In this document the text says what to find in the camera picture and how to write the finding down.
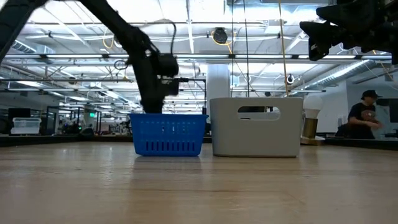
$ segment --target wooden tabletop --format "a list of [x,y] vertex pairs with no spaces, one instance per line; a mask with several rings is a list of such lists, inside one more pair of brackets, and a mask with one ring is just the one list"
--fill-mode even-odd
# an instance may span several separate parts
[[398,152],[139,157],[131,143],[0,149],[1,223],[398,223]]

